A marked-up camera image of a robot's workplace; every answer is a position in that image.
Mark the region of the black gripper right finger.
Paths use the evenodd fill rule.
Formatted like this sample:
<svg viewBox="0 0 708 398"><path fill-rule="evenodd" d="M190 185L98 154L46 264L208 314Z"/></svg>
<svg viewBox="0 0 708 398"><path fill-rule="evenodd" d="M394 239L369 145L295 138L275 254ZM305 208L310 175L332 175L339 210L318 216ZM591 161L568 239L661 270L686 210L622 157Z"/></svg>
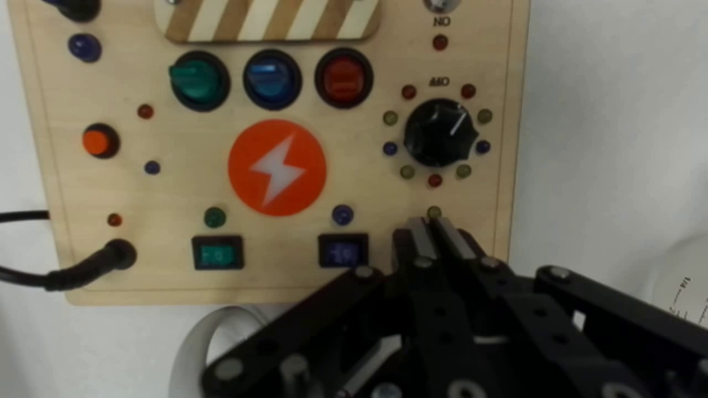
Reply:
<svg viewBox="0 0 708 398"><path fill-rule="evenodd" d="M453 290L474 313L478 337L499 337L498 375L524 398L582 398L591 391L591 344L568 313L530 279L486 256L472 234L450 220L434 220L440 256Z"/></svg>

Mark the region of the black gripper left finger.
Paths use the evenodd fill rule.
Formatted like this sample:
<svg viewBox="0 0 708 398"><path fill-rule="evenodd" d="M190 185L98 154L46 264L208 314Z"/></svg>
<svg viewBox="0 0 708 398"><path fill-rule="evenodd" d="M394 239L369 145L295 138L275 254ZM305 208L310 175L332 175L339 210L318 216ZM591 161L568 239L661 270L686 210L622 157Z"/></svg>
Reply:
<svg viewBox="0 0 708 398"><path fill-rule="evenodd" d="M394 233L396 275L411 322L410 346L426 398L465 398L469 376L461 301L443 273L434 237L422 220Z"/></svg>

